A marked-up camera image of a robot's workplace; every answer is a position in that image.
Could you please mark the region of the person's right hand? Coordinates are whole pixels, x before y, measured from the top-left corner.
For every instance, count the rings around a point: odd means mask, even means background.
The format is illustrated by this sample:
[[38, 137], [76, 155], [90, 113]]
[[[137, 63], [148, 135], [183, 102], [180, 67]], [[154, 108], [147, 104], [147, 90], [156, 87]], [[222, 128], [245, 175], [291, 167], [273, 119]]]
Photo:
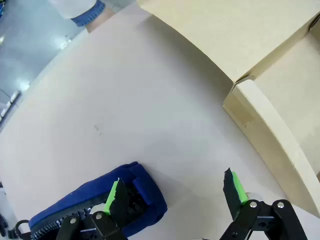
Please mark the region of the person's right hand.
[[91, 21], [85, 26], [87, 32], [88, 33], [93, 32], [101, 24], [109, 20], [114, 14], [115, 13], [111, 8], [105, 8], [97, 18], [95, 18], [93, 21]]

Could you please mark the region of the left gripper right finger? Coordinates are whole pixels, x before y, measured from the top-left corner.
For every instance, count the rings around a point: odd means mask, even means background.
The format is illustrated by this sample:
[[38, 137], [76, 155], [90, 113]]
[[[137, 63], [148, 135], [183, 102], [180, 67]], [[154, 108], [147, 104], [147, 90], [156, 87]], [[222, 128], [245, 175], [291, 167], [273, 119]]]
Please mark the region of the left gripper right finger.
[[269, 240], [305, 240], [306, 233], [292, 206], [286, 199], [271, 205], [249, 197], [237, 174], [224, 172], [223, 192], [232, 217], [222, 240], [248, 240], [253, 232], [264, 232]]

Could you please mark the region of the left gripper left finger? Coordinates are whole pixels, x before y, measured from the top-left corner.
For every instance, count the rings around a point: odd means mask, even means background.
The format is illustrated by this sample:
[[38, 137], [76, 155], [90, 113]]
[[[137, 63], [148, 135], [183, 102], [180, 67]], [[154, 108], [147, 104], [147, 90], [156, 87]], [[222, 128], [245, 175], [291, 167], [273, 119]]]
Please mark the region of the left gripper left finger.
[[103, 210], [85, 219], [66, 217], [57, 233], [57, 240], [126, 240], [122, 232], [129, 206], [128, 191], [122, 179], [114, 182]]

